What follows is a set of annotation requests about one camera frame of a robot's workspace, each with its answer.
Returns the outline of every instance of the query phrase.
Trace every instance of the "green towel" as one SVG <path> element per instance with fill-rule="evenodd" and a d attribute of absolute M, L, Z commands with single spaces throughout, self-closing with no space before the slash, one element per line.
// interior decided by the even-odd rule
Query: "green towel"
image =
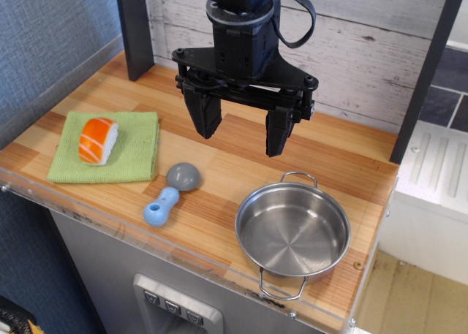
<path fill-rule="evenodd" d="M 91 118 L 118 123 L 117 142 L 107 164 L 84 164 L 78 155 L 81 132 Z M 157 113 L 69 112 L 48 180 L 55 183 L 123 183 L 154 178 L 159 137 Z"/>

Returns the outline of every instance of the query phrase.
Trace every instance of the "screw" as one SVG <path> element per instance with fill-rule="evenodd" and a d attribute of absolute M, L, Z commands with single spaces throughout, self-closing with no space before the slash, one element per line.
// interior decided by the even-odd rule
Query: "screw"
<path fill-rule="evenodd" d="M 310 86 L 314 82 L 314 78 L 311 75 L 304 77 L 304 83 Z"/>
<path fill-rule="evenodd" d="M 354 262 L 353 266 L 356 270 L 362 270 L 364 268 L 364 265 L 359 261 Z"/>

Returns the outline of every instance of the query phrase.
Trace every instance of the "white radiator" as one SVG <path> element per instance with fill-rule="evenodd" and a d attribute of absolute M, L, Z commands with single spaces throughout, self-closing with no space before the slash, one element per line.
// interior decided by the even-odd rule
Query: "white radiator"
<path fill-rule="evenodd" d="M 468 284 L 468 134 L 419 121 L 380 231 L 380 250 Z"/>

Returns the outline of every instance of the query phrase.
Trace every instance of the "salmon nigiri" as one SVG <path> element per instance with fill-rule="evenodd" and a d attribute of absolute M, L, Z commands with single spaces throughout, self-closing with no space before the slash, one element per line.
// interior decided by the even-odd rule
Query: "salmon nigiri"
<path fill-rule="evenodd" d="M 80 159 L 85 164 L 103 166 L 116 144 L 118 123 L 109 118 L 92 118 L 83 128 L 80 137 Z"/>

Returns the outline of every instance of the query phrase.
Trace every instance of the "wire handle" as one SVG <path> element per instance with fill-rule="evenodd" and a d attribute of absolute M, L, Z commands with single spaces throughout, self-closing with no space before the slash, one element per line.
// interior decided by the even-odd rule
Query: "wire handle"
<path fill-rule="evenodd" d="M 301 285 L 301 289 L 299 290 L 299 293 L 295 296 L 289 296 L 289 297 L 281 297 L 281 296 L 276 296 L 276 295 L 273 295 L 271 294 L 270 292 L 268 292 L 264 287 L 263 287 L 263 267 L 260 267 L 260 276 L 259 276 L 259 281 L 258 281 L 258 285 L 260 286 L 260 290 L 262 290 L 262 292 L 269 296 L 269 297 L 272 297 L 273 299 L 275 300 L 280 300 L 280 301 L 289 301 L 289 300 L 297 300 L 298 298 L 301 297 L 303 291 L 304 291 L 304 288 L 306 287 L 306 284 L 307 284 L 307 281 L 309 280 L 309 277 L 304 277 L 304 280 L 302 282 L 302 285 Z"/>
<path fill-rule="evenodd" d="M 306 177 L 309 177 L 310 179 L 312 179 L 314 181 L 314 187 L 315 188 L 318 188 L 317 186 L 317 179 L 313 176 L 313 175 L 310 175 L 308 173 L 305 173 L 305 172 L 301 172 L 301 171 L 291 171 L 291 172 L 286 172 L 285 174 L 283 174 L 283 176 L 281 177 L 281 180 L 280 182 L 282 182 L 287 175 L 305 175 Z"/>

